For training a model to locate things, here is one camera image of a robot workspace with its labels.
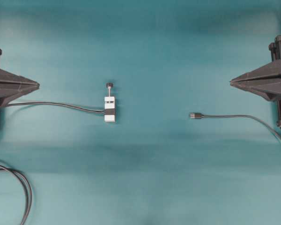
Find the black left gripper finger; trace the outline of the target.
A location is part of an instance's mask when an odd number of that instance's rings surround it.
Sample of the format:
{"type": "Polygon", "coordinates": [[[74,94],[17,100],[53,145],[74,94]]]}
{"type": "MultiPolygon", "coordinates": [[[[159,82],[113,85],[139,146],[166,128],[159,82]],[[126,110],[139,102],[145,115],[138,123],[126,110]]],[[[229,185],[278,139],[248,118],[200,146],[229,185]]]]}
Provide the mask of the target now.
{"type": "Polygon", "coordinates": [[[0,83],[27,84],[39,87],[39,83],[33,80],[30,80],[23,76],[15,75],[2,69],[0,69],[0,83]]]}
{"type": "Polygon", "coordinates": [[[39,85],[9,84],[0,88],[0,108],[6,107],[9,102],[38,90],[39,85]]]}

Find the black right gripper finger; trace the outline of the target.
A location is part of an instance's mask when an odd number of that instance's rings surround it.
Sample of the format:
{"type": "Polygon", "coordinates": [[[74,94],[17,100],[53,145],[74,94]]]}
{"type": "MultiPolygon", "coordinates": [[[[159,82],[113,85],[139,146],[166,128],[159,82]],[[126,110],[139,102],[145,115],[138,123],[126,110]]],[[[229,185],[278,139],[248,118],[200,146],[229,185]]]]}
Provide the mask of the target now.
{"type": "Polygon", "coordinates": [[[281,61],[273,61],[264,66],[261,66],[253,71],[244,73],[230,81],[230,84],[236,82],[260,80],[263,78],[269,79],[271,77],[281,75],[281,61]]]}
{"type": "Polygon", "coordinates": [[[281,100],[281,82],[231,82],[230,85],[259,95],[266,101],[281,100]]]}

